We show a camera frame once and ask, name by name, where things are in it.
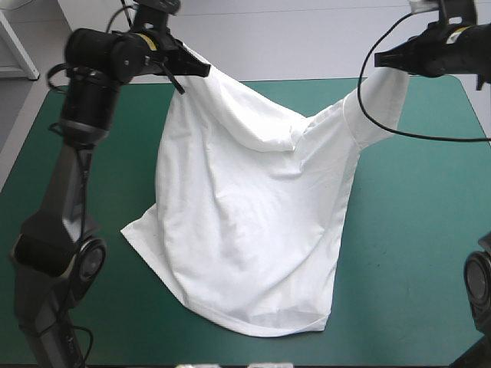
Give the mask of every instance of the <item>white wall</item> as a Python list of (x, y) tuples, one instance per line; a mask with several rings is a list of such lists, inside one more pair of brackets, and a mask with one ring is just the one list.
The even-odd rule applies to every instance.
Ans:
[[(73, 29), (104, 29), (117, 0), (59, 0)], [(402, 15), (407, 0), (182, 0), (170, 20), (174, 35), (241, 81), (356, 77), (370, 46)], [(479, 22), (491, 21), (491, 2), (478, 4)], [(380, 46), (387, 50), (418, 35), (437, 13), (406, 20)], [(124, 16), (116, 28), (127, 29)], [(373, 61), (369, 63), (370, 73)], [(475, 77), (461, 81), (491, 135), (489, 86), (475, 91)], [(135, 82), (158, 82), (140, 77)]]

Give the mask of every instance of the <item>robotic arm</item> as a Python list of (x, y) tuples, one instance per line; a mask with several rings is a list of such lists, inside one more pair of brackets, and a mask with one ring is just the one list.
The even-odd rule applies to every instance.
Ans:
[(58, 125), (63, 147), (41, 208), (21, 226), (12, 249), (15, 316), (41, 368), (81, 368), (68, 310), (87, 293), (106, 255), (97, 224), (86, 213), (86, 190), (95, 146), (107, 137), (120, 87), (137, 75), (206, 77), (196, 59), (167, 27), (179, 0), (136, 0), (131, 29), (112, 34), (78, 29), (65, 48), (70, 78)]

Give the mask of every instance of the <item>black cable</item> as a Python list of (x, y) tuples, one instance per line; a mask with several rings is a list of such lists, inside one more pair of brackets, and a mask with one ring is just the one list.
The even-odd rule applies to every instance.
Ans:
[(10, 11), (10, 10), (17, 10), (17, 9), (20, 9), (20, 8), (24, 8), (26, 5), (31, 4), (33, 1), (34, 1), (34, 0), (29, 0), (28, 2), (25, 2), (24, 4), (19, 5), (19, 6), (18, 6), (18, 7), (16, 7), (16, 8), (0, 8), (0, 10), (8, 10), (8, 11)]
[(383, 129), (383, 130), (386, 130), (387, 132), (390, 132), (390, 133), (393, 133), (393, 134), (398, 134), (400, 136), (408, 136), (410, 138), (416, 138), (416, 139), (419, 139), (419, 140), (437, 140), (437, 141), (440, 141), (440, 142), (460, 142), (460, 143), (477, 143), (477, 142), (490, 142), (491, 141), (491, 138), (489, 137), (485, 137), (485, 138), (454, 138), (454, 137), (448, 137), (448, 136), (425, 136), (425, 135), (422, 135), (422, 134), (415, 134), (415, 133), (408, 133), (408, 132), (404, 132), (404, 131), (401, 131), (401, 130), (395, 130), (395, 129), (391, 129), (389, 128), (388, 126), (385, 126), (383, 125), (382, 123), (379, 123), (378, 121), (376, 121), (373, 117), (370, 116), (370, 114), (366, 111), (364, 105), (363, 105), (363, 102), (361, 101), (361, 82), (363, 80), (363, 74), (364, 74), (364, 71), (365, 71), (365, 68), (367, 66), (367, 62), (368, 62), (368, 59), (370, 58), (370, 56), (372, 55), (372, 53), (374, 52), (375, 48), (377, 48), (377, 46), (400, 24), (402, 23), (404, 20), (408, 19), (410, 16), (412, 15), (412, 13), (409, 13), (409, 14), (406, 14), (404, 17), (402, 17), (401, 19), (399, 19), (398, 21), (396, 21), (394, 23), (394, 25), (392, 27), (389, 28), (389, 30), (387, 32), (384, 33), (384, 35), (382, 37), (380, 37), (378, 39), (377, 42), (375, 42), (374, 46), (370, 49), (370, 51), (368, 52), (368, 55), (367, 57), (365, 58), (364, 62), (363, 62), (363, 65), (361, 67), (361, 71), (360, 71), (360, 76), (358, 78), (358, 90), (357, 90), (357, 93), (358, 93), (358, 103), (360, 104), (360, 108), (361, 108), (361, 111), (363, 112), (363, 114), (373, 123), (375, 124), (376, 126), (378, 126), (379, 128)]
[(117, 11), (116, 11), (116, 12), (113, 14), (113, 16), (112, 16), (112, 17), (110, 17), (109, 23), (107, 23), (106, 33), (109, 33), (110, 28), (111, 28), (111, 26), (112, 26), (112, 25), (113, 25), (113, 23), (114, 23), (114, 19), (116, 19), (116, 17), (117, 17), (117, 16), (118, 16), (120, 13), (124, 12), (125, 10), (127, 10), (127, 9), (129, 9), (129, 8), (132, 8), (132, 9), (133, 9), (133, 6), (132, 6), (132, 5), (126, 5), (126, 6), (122, 7), (121, 9), (117, 10)]
[(59, 86), (55, 86), (52, 82), (51, 79), (53, 78), (54, 75), (58, 74), (60, 71), (68, 71), (71, 69), (71, 66), (62, 63), (53, 66), (47, 73), (46, 73), (46, 81), (48, 82), (48, 87), (50, 90), (53, 90), (56, 93), (59, 94), (67, 94), (64, 90), (62, 90)]
[(84, 332), (86, 332), (89, 335), (89, 346), (87, 348), (87, 352), (84, 355), (84, 363), (86, 363), (87, 362), (87, 358), (89, 357), (89, 355), (91, 355), (92, 346), (94, 345), (94, 334), (92, 333), (91, 330), (89, 330), (86, 327), (82, 327), (82, 326), (71, 326), (71, 328), (73, 330), (84, 331)]
[[(121, 5), (124, 7), (126, 6), (126, 1), (125, 0), (121, 0)], [(124, 14), (126, 15), (126, 20), (128, 21), (128, 25), (131, 26), (133, 25), (131, 23), (131, 17), (130, 17), (130, 12), (128, 11), (128, 9), (124, 9)]]

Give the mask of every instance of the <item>t-shirt hem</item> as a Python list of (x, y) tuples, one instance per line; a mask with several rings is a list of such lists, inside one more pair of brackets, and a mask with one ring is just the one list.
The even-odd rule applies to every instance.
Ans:
[(128, 240), (133, 249), (140, 255), (140, 257), (150, 266), (150, 268), (155, 272), (155, 274), (160, 278), (160, 280), (167, 286), (170, 292), (177, 298), (177, 300), (191, 311), (199, 314), (202, 317), (211, 320), (212, 322), (228, 328), (235, 332), (253, 336), (253, 337), (280, 337), (289, 334), (298, 334), (307, 331), (323, 331), (325, 329), (326, 322), (328, 320), (330, 311), (326, 313), (323, 317), (312, 322), (303, 327), (295, 328), (274, 328), (274, 327), (263, 327), (254, 324), (249, 324), (243, 320), (239, 320), (234, 317), (230, 317), (227, 314), (219, 312), (207, 307), (200, 303), (191, 300), (189, 297), (184, 296), (178, 282), (169, 272), (158, 271), (162, 269), (161, 263), (158, 262), (155, 254), (144, 244), (144, 241), (139, 240), (139, 236), (135, 234), (136, 232), (132, 229), (133, 223), (129, 224), (121, 230), (121, 234)]

